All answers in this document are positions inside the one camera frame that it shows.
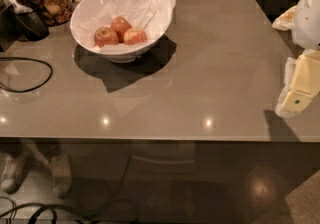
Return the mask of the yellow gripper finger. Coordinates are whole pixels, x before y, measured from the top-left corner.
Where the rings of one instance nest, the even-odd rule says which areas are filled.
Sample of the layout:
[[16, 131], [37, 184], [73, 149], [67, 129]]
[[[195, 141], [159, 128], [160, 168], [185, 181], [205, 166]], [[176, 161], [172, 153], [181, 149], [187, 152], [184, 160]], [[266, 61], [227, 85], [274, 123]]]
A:
[[284, 88], [275, 108], [282, 118], [303, 112], [320, 92], [320, 51], [306, 49], [285, 64]]
[[296, 11], [296, 7], [293, 6], [282, 13], [278, 18], [272, 23], [272, 27], [280, 31], [288, 31], [293, 27], [293, 19]]

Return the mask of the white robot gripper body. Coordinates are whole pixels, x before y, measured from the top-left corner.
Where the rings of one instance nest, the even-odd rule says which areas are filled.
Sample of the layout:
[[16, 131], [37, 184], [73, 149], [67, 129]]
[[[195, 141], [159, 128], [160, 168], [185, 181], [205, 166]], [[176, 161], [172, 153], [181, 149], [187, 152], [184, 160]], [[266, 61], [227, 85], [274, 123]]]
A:
[[293, 18], [292, 39], [304, 49], [320, 49], [320, 0], [299, 0]]

